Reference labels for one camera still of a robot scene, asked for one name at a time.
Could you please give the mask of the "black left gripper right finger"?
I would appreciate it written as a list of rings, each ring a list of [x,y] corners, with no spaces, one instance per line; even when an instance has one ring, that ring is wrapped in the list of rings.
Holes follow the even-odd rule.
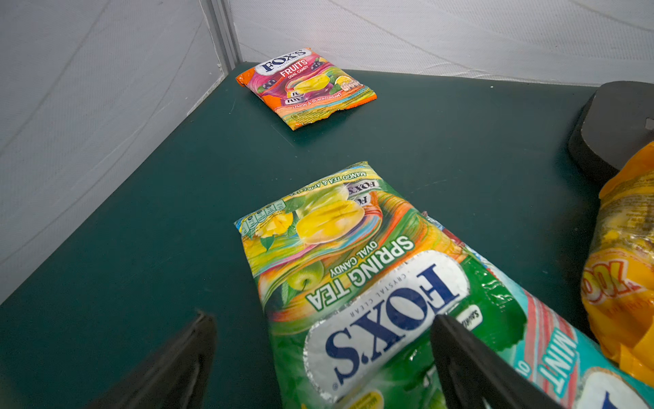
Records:
[[[434,318],[430,342],[448,408],[560,407],[449,315]]]

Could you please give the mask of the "Fox's Fruits bag far corner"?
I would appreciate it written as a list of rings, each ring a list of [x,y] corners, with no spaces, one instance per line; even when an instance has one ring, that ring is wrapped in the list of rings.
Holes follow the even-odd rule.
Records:
[[[377,98],[369,86],[308,48],[264,61],[238,75],[237,82],[293,131]]]

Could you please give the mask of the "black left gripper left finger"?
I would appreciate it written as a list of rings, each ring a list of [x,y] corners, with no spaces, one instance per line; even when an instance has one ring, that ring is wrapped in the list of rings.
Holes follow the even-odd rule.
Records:
[[[216,352],[216,320],[199,313],[88,408],[200,408]]]

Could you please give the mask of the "yellow Cocoaland gummy bag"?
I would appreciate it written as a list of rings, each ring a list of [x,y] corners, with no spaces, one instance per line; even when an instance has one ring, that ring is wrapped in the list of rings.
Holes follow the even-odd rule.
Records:
[[[599,193],[581,297],[603,354],[653,384],[653,146],[638,151]]]

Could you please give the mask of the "green Fox's Spring Tea bag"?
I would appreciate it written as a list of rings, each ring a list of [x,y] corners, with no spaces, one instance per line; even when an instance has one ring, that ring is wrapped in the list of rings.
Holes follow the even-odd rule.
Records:
[[[501,356],[526,314],[509,288],[366,162],[239,219],[285,408],[444,403],[438,315]]]

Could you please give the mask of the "teal Fox's Mint Blossom bag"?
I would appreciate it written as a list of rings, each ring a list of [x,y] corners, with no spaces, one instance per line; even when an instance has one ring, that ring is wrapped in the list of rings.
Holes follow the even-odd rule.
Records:
[[[620,371],[599,345],[468,245],[490,284],[449,313],[559,408],[651,408],[653,389]]]

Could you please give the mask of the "dark oval stand base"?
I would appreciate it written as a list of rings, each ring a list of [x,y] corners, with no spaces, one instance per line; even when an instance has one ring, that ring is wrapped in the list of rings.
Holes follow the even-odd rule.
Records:
[[[585,177],[605,184],[652,141],[653,85],[615,81],[591,95],[567,149]]]

